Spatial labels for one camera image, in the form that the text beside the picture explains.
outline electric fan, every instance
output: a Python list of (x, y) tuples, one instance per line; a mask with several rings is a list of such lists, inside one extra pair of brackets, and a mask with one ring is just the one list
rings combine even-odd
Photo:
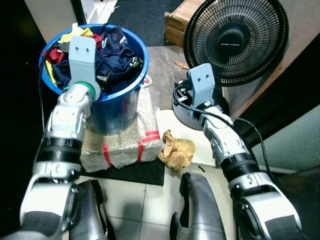
[(184, 55), (190, 68), (210, 63), (216, 85), (242, 85), (281, 59), (288, 34), (278, 0), (207, 0), (187, 25)]

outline red stripe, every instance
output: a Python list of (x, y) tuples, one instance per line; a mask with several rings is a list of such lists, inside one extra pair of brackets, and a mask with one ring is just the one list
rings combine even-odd
[(144, 139), (142, 139), (142, 142), (143, 143), (147, 143), (147, 142), (150, 142), (150, 141), (153, 141), (153, 140), (158, 140), (160, 139), (160, 136), (151, 136), (151, 137), (146, 137)]
[(138, 141), (138, 149), (139, 149), (139, 152), (138, 152), (138, 158), (137, 158), (137, 163), (140, 163), (141, 162), (141, 156), (142, 156), (142, 152), (144, 150), (144, 146), (142, 145), (142, 143), (140, 141)]
[(110, 166), (113, 167), (114, 165), (111, 163), (110, 158), (109, 158), (109, 150), (108, 146), (106, 144), (103, 145), (103, 155), (105, 158), (106, 163)]
[(145, 135), (146, 136), (159, 135), (159, 131), (147, 131)]

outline blue bucket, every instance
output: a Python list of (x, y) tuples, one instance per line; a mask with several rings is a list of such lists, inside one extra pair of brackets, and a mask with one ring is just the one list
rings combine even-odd
[[(79, 27), (82, 29), (90, 28), (94, 34), (101, 35), (102, 26), (102, 24), (87, 24)], [(114, 25), (108, 24), (105, 29), (108, 30), (114, 27)], [(149, 55), (145, 44), (131, 31), (125, 28), (122, 28), (122, 30), (135, 56), (143, 59), (143, 67), (138, 77), (128, 87), (110, 95), (101, 93), (100, 98), (92, 104), (91, 116), (87, 122), (96, 133), (104, 135), (120, 133), (136, 118), (139, 90), (143, 85), (149, 66)], [(45, 46), (42, 52), (56, 43), (62, 35), (70, 32), (71, 28), (56, 36)], [(57, 95), (61, 95), (63, 91), (51, 82), (45, 66), (42, 69), (44, 84)]]

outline crumpled paper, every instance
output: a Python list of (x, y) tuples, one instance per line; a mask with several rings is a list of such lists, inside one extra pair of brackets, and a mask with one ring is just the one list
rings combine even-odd
[(161, 150), (159, 158), (167, 167), (179, 171), (190, 165), (196, 152), (196, 146), (192, 141), (174, 138), (170, 130), (163, 134), (162, 141), (167, 146)]

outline bubble wrap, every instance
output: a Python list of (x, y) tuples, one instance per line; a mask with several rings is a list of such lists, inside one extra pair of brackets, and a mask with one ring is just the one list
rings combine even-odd
[(87, 172), (117, 169), (155, 160), (162, 149), (156, 116), (148, 88), (140, 90), (137, 117), (124, 131), (101, 135), (87, 127), (81, 148), (81, 163)]

